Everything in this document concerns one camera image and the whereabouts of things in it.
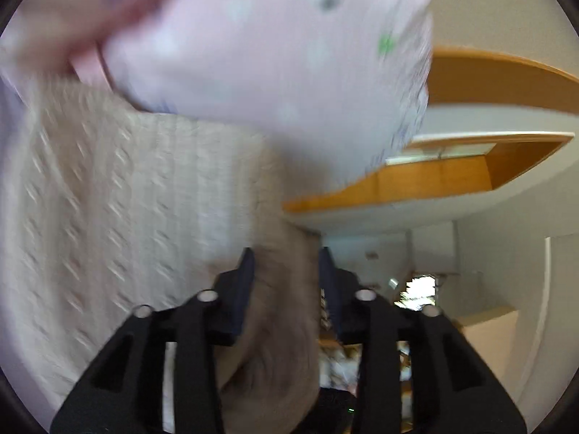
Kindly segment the beige cable-knit sweater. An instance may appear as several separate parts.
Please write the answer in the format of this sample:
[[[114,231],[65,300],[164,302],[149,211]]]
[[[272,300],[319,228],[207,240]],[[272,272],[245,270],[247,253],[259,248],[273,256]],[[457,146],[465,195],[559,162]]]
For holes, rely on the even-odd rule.
[[[263,135],[40,78],[1,176],[1,310],[49,422],[135,307],[165,310],[254,251],[244,330],[217,351],[230,433],[288,433],[318,396],[318,238],[282,213]]]

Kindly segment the wooden headboard with panels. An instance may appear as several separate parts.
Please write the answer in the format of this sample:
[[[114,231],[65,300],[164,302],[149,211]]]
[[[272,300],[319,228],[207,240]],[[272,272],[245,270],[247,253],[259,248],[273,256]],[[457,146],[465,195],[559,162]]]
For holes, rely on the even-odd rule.
[[[428,84],[433,106],[489,104],[578,112],[577,76],[499,52],[438,47]],[[478,155],[384,166],[339,192],[289,201],[284,210],[305,214],[490,192],[540,165],[570,140],[566,133],[415,140],[413,149],[476,144],[492,148]]]

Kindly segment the lilac bed sheet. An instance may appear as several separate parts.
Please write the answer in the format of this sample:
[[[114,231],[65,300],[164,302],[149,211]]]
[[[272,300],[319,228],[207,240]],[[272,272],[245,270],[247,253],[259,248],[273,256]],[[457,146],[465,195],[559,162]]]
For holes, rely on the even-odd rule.
[[[0,127],[1,157],[7,153],[8,148],[14,139],[16,132],[20,127],[22,117],[25,113],[25,104],[22,102],[20,94],[8,83],[4,77],[1,77],[0,84]]]

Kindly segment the right floral pink pillow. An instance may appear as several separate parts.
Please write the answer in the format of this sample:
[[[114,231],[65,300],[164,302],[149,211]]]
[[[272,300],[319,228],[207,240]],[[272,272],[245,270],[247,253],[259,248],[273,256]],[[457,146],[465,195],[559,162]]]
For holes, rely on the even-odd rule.
[[[114,86],[153,112],[247,125],[284,158],[291,197],[331,192],[417,134],[432,0],[163,0],[109,38]]]

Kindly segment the floral pink pillow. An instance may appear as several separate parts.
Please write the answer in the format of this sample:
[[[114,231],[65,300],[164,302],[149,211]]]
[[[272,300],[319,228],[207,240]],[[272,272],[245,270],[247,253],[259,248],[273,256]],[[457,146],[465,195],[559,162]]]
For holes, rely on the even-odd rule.
[[[22,106],[43,77],[72,77],[122,94],[104,60],[114,36],[163,0],[22,0],[1,35],[1,80]]]
[[[417,134],[432,0],[163,0],[109,38],[114,86],[153,112],[247,125],[284,158],[291,197],[331,192]]]

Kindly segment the left floral pink pillow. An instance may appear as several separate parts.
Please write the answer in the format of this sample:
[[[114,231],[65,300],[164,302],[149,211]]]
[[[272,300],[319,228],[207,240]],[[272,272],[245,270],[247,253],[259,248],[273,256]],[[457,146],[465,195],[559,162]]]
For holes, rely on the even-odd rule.
[[[43,77],[72,77],[122,94],[104,60],[114,36],[163,0],[22,0],[1,35],[1,80],[22,106]]]

